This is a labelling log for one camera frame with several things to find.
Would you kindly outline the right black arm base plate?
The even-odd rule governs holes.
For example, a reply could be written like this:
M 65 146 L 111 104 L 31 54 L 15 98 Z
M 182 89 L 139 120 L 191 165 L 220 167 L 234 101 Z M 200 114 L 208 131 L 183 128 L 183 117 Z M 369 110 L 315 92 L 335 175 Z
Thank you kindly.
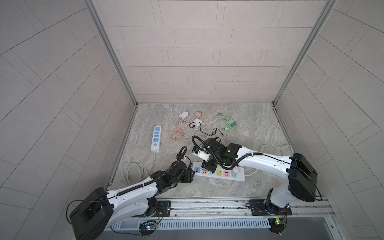
M 284 208 L 277 207 L 272 203 L 265 203 L 266 200 L 256 199 L 249 200 L 246 207 L 251 209 L 252 216 L 290 216 L 292 210 L 289 205 Z

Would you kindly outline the white charger adapter far left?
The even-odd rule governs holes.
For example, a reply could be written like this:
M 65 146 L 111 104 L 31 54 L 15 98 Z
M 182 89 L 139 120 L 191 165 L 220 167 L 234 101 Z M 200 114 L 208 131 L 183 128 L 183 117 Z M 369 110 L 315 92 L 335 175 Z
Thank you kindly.
M 188 112 L 182 112 L 180 115 L 179 115 L 179 119 L 180 120 L 185 120 L 187 117 L 189 116 L 189 113 Z

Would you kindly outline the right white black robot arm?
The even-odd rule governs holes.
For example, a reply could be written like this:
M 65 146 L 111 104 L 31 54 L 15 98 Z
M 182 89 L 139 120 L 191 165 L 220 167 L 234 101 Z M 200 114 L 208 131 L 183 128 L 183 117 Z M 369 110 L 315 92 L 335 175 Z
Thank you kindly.
M 258 215 L 289 215 L 289 204 L 295 200 L 312 203 L 317 196 L 318 173 L 299 153 L 273 156 L 238 144 L 223 145 L 219 138 L 202 140 L 192 136 L 193 154 L 202 159 L 194 163 L 196 174 L 207 177 L 245 179 L 245 167 L 261 170 L 282 178 L 278 188 L 269 190 L 266 199 L 251 200 L 248 207 Z

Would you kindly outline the white charger with black cable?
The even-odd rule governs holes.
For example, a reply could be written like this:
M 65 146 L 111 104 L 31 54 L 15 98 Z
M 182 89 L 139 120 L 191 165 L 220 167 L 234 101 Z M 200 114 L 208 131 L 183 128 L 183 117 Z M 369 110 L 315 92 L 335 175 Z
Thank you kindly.
M 198 118 L 196 118 L 194 121 L 189 123 L 189 128 L 199 130 L 202 134 L 206 136 L 212 137 L 216 135 L 217 132 L 219 132 L 222 136 L 224 136 L 223 132 L 218 128 L 213 128 L 211 133 L 207 133 L 203 131 L 203 126 L 205 126 L 205 124 Z

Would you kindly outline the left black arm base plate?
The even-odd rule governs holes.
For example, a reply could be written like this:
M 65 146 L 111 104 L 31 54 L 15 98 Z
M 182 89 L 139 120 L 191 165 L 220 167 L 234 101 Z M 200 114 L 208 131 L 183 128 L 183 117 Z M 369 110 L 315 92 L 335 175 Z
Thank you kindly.
M 171 201 L 157 201 L 150 199 L 149 208 L 139 217 L 143 218 L 156 218 L 156 217 L 169 217 L 171 210 Z

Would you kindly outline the white multicolour socket power strip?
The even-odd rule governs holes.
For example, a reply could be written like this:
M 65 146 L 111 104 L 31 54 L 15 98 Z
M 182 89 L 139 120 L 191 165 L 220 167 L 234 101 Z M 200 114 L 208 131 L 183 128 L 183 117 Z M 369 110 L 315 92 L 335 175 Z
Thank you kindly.
M 240 172 L 236 176 L 234 176 L 232 170 L 224 170 L 220 166 L 217 166 L 216 171 L 212 173 L 202 168 L 202 162 L 193 162 L 193 171 L 195 172 L 196 176 L 244 182 L 246 180 L 245 170 L 244 168 L 239 168 Z

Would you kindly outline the white blue socket power strip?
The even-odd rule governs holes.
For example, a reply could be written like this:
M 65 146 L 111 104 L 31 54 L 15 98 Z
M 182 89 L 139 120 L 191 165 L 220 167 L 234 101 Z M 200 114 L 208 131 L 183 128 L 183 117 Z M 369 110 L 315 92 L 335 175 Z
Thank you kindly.
M 158 153 L 161 145 L 162 127 L 160 125 L 154 126 L 153 137 L 151 142 L 151 151 Z

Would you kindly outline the aluminium mounting rail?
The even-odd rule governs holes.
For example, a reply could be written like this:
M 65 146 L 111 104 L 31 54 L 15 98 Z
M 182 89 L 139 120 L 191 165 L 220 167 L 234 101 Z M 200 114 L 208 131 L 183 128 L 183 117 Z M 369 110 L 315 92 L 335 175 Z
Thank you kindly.
M 169 217 L 163 219 L 232 219 L 232 218 L 284 218 L 285 216 L 252 216 L 251 209 L 246 207 L 249 200 L 263 199 L 253 198 L 197 198 L 197 199 L 160 199 L 157 201 L 171 201 Z M 327 199 L 308 203 L 293 201 L 289 204 L 293 217 L 323 216 L 332 214 L 333 210 Z

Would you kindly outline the left green circuit board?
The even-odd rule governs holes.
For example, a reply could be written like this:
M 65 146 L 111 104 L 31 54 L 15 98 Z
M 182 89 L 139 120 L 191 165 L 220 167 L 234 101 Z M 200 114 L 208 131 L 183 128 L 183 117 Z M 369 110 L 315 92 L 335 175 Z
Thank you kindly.
M 155 232 L 158 227 L 157 221 L 146 221 L 139 225 L 139 233 L 142 237 L 150 236 Z

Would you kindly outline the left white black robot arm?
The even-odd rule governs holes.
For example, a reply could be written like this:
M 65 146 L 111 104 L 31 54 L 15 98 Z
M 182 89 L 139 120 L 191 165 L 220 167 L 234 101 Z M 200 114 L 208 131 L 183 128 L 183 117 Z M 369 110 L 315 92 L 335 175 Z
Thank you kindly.
M 103 187 L 93 190 L 71 213 L 66 213 L 77 240 L 94 240 L 104 231 L 126 218 L 152 216 L 156 212 L 156 196 L 193 181 L 191 165 L 183 161 L 187 147 L 177 154 L 177 159 L 166 171 L 157 171 L 140 183 L 123 189 L 106 191 Z

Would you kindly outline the right green circuit board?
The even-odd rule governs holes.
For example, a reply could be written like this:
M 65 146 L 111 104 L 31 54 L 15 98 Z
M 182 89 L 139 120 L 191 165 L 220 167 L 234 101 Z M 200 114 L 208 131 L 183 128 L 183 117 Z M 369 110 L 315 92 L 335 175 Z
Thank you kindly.
M 270 229 L 274 234 L 281 234 L 286 228 L 286 221 L 281 218 L 268 218 Z

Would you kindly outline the green circuit board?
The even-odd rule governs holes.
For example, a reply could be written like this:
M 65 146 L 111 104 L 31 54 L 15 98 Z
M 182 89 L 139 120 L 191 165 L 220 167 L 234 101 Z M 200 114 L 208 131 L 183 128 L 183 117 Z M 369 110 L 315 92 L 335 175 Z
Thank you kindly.
M 146 221 L 139 225 L 139 233 L 142 237 L 150 236 L 155 232 L 158 227 L 157 221 Z
M 286 221 L 281 218 L 268 218 L 270 229 L 274 234 L 281 234 L 286 228 Z

